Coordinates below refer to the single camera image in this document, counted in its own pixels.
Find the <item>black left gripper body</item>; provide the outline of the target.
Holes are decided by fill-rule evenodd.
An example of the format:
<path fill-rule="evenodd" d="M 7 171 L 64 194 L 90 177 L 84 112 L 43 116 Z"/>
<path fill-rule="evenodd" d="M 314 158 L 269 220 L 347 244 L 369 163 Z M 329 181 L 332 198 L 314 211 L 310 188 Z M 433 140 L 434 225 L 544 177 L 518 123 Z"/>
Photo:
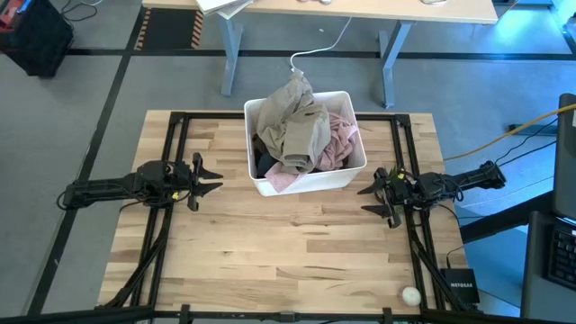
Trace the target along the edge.
<path fill-rule="evenodd" d="M 197 212 L 199 203 L 197 198 L 200 195 L 200 167 L 202 166 L 202 157 L 199 153 L 193 153 L 192 164 L 188 165 L 184 161 L 178 161 L 174 164 L 175 173 L 175 187 L 174 192 L 178 197 L 174 197 L 175 201 L 182 201 L 187 199 L 187 207 Z"/>

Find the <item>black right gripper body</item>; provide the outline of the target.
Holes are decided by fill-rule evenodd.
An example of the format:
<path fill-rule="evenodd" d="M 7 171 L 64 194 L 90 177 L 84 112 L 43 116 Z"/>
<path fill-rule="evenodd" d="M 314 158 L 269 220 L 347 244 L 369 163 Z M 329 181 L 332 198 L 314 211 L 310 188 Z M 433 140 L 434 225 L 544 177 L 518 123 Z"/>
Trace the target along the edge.
<path fill-rule="evenodd" d="M 384 218 L 388 221 L 391 229 L 396 229 L 401 225 L 401 217 L 396 211 L 397 206 L 403 206 L 411 197 L 411 182 L 407 179 L 407 173 L 403 168 L 396 166 L 387 171 L 385 167 L 379 167 L 375 171 L 375 179 L 381 178 L 385 181 L 384 188 L 375 193 L 375 197 L 381 204 L 387 204 L 391 210 L 391 216 Z"/>

